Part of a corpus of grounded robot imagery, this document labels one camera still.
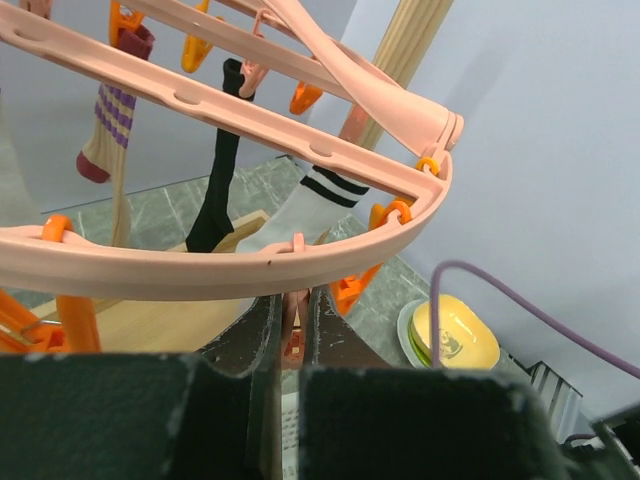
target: yellow bowl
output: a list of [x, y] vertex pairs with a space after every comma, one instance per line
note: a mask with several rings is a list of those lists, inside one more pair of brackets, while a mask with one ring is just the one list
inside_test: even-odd
[[[423, 303], [411, 320], [416, 346], [431, 358], [430, 302]], [[440, 295], [440, 361], [447, 368], [490, 370], [500, 358], [500, 347], [491, 330], [462, 301]]]

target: pink hook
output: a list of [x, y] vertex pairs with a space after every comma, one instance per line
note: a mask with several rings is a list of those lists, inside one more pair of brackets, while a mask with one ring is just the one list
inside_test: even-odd
[[[260, 24], [265, 21], [266, 15], [273, 14], [266, 8], [262, 8], [256, 13], [251, 32], [257, 37], [264, 38], [264, 35], [260, 32]], [[240, 67], [240, 72], [244, 75], [244, 83], [240, 87], [239, 94], [242, 98], [249, 98], [256, 92], [264, 77], [269, 73], [269, 69], [259, 63], [245, 59]]]
[[[293, 253], [305, 251], [304, 235], [296, 233], [293, 235]], [[282, 340], [280, 352], [282, 353], [283, 369], [300, 368], [304, 356], [305, 334], [307, 331], [307, 310], [309, 308], [309, 297], [311, 292], [308, 289], [297, 292], [285, 293], [282, 299]], [[300, 328], [294, 328], [296, 313], [300, 319]]]

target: purple stripe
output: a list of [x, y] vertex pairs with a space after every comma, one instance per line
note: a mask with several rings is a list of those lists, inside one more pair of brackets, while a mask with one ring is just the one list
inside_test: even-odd
[[109, 90], [109, 93], [111, 93], [111, 95], [116, 97], [116, 99], [120, 103], [122, 103], [125, 107], [130, 108], [132, 110], [135, 108], [136, 97], [134, 97], [133, 95], [129, 95], [128, 93], [124, 93], [122, 90], [112, 85], [107, 85], [107, 89]]
[[93, 111], [96, 114], [96, 117], [100, 120], [100, 123], [102, 123], [111, 136], [116, 140], [116, 143], [126, 149], [129, 146], [129, 139], [118, 131], [118, 127], [116, 125], [111, 123], [111, 120], [109, 120], [102, 111], [99, 102], [96, 102]]
[[118, 107], [115, 106], [111, 101], [107, 98], [107, 95], [104, 92], [104, 89], [100, 89], [99, 91], [100, 99], [102, 100], [102, 104], [106, 111], [110, 113], [114, 119], [118, 121], [120, 125], [125, 127], [128, 130], [131, 130], [131, 125], [133, 124], [133, 118], [128, 117], [124, 113], [118, 110]]

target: black stripe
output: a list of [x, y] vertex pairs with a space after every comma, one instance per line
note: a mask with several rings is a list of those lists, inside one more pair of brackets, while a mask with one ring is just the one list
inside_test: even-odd
[[305, 187], [316, 192], [321, 197], [326, 198], [330, 202], [333, 202], [337, 205], [342, 205], [343, 207], [346, 207], [346, 208], [353, 208], [356, 206], [356, 203], [358, 203], [355, 200], [349, 200], [348, 198], [344, 198], [338, 194], [333, 193], [327, 187], [325, 187], [324, 185], [318, 183], [313, 178], [306, 175], [302, 180], [300, 180], [300, 185], [304, 185]]
[[318, 167], [317, 165], [314, 165], [313, 169], [319, 174], [323, 175], [331, 183], [340, 187], [343, 190], [346, 190], [349, 193], [353, 193], [355, 195], [364, 195], [369, 191], [369, 187], [361, 187], [360, 185], [355, 185], [350, 181], [345, 180], [337, 173], [334, 173], [331, 170], [327, 170], [326, 168], [322, 168], [322, 167]]

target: wooden board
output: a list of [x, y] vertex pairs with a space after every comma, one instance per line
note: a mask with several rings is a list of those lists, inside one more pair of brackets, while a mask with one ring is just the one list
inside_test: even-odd
[[[268, 215], [258, 210], [233, 222], [235, 231], [214, 253], [234, 252], [243, 238], [257, 232]], [[186, 252], [184, 244], [171, 251]], [[94, 300], [105, 352], [194, 351], [218, 336], [238, 316], [241, 300], [138, 302]], [[38, 318], [57, 320], [55, 301], [31, 310]]]

